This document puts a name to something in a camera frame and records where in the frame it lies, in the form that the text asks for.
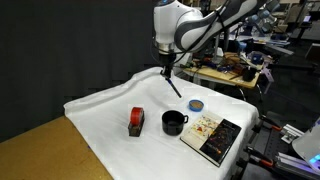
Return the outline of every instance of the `mug handle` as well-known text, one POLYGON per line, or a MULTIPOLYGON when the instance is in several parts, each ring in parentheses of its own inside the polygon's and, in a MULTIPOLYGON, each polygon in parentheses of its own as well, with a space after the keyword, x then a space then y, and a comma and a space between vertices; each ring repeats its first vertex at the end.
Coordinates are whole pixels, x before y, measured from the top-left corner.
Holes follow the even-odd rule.
POLYGON ((186 117, 186 118, 187 118, 187 120, 184 121, 184 123, 188 123, 188 121, 189 121, 189 116, 188 116, 188 115, 184 115, 183 117, 186 117))

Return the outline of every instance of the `white cloth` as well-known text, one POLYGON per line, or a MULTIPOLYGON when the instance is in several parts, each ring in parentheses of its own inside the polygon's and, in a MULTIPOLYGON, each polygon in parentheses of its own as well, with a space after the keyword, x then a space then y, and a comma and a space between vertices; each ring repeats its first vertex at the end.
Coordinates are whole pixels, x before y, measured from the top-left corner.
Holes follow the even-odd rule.
POLYGON ((228 179, 256 123, 257 109, 240 100, 192 84, 175 76, 179 98, 159 75, 161 68, 135 74, 123 85, 65 104, 73 122, 114 179, 228 179), (242 130, 220 168, 184 144, 179 136, 162 130, 162 114, 178 110, 189 116, 190 126, 201 112, 188 109, 191 99, 204 102, 211 111, 239 125, 242 130), (145 122, 140 137, 130 137, 132 107, 143 107, 145 122))

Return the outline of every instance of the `wooden table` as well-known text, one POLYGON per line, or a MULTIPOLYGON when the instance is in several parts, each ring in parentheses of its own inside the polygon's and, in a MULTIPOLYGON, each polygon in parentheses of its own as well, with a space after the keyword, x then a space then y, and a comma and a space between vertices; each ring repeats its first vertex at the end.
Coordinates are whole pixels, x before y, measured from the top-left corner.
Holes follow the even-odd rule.
POLYGON ((0 179, 113 179, 65 116, 0 144, 0 179))
POLYGON ((198 68, 187 68, 184 70, 186 74, 189 76, 192 76, 195 74, 195 78, 204 79, 208 81, 213 81, 217 83, 227 84, 227 85, 233 85, 233 86, 241 86, 245 88, 252 89, 256 86, 257 80, 259 78, 260 73, 257 72, 255 78, 251 82, 245 82, 242 80, 241 77, 237 77, 235 79, 230 80, 230 78, 234 77, 236 74, 234 73, 223 73, 219 72, 215 69, 212 69, 210 67, 203 66, 201 69, 198 70, 198 68))

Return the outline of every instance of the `book cover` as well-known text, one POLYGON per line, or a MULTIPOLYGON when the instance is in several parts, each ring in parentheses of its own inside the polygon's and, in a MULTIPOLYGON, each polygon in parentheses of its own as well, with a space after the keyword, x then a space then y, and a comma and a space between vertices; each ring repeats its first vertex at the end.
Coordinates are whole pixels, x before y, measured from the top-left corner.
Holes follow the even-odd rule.
POLYGON ((241 127, 206 112, 201 115, 180 139, 216 166, 220 166, 241 127))

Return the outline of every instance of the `black curtain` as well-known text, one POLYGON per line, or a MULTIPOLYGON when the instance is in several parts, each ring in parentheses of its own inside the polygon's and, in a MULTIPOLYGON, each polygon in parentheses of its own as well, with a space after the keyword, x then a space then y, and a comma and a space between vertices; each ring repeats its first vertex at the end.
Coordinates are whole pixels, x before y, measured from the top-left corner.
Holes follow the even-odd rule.
POLYGON ((63 115, 68 101, 156 66, 153 4, 1 1, 0 142, 63 115))

